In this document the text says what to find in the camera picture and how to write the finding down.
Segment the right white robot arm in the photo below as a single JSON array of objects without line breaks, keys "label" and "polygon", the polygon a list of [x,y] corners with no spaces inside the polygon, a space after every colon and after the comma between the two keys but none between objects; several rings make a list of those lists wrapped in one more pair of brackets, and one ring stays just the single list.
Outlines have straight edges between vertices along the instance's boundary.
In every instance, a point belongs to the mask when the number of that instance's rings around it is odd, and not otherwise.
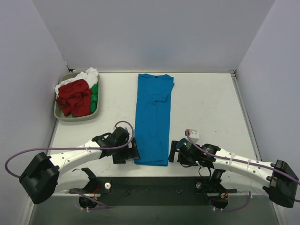
[{"label": "right white robot arm", "polygon": [[297,202],[300,180],[285,161],[256,161],[212,144],[199,146],[185,138],[171,142],[169,162],[174,161],[176,153],[182,167],[208,170],[209,174],[201,182],[205,193],[224,197],[227,193],[244,190],[265,195],[285,208],[292,208]]}]

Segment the blue t shirt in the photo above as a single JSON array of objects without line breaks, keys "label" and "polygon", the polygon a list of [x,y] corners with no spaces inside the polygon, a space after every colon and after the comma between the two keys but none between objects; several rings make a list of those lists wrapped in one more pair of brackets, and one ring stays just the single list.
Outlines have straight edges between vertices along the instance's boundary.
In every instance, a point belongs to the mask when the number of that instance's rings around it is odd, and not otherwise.
[{"label": "blue t shirt", "polygon": [[139,74],[135,112],[137,165],[168,166],[171,96],[174,78]]}]

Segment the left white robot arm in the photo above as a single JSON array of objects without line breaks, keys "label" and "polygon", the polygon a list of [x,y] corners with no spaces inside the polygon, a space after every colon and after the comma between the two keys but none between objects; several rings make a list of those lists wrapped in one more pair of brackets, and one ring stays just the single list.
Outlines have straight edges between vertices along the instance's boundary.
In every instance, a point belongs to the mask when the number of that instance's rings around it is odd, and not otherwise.
[{"label": "left white robot arm", "polygon": [[108,194],[112,182],[97,177],[83,164],[112,157],[114,164],[124,164],[139,158],[134,137],[127,129],[117,127],[112,133],[93,137],[76,150],[59,154],[37,154],[19,178],[19,182],[34,204],[40,204],[54,193],[68,190],[83,194]]}]

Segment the grey plastic bin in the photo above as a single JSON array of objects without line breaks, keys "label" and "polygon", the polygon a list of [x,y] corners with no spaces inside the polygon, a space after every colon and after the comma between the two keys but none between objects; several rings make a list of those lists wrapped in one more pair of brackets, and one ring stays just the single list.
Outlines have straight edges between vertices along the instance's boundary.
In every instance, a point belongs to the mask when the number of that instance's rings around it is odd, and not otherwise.
[{"label": "grey plastic bin", "polygon": [[[77,71],[75,73],[73,72],[73,73],[69,73],[69,74],[62,76],[61,79],[59,80],[59,84],[61,84],[63,81],[66,81],[68,79],[75,78],[78,74],[79,74],[79,72]],[[82,116],[82,117],[73,117],[73,115],[69,114],[68,116],[64,116],[61,107],[58,105],[57,102],[55,102],[54,103],[54,116],[59,120],[68,121],[68,122],[91,120],[91,119],[95,118],[97,116],[97,114],[99,113],[100,92],[98,92],[98,94],[96,96],[97,96],[97,101],[96,101],[96,105],[95,105],[96,109],[90,115],[86,115],[86,116]]]}]

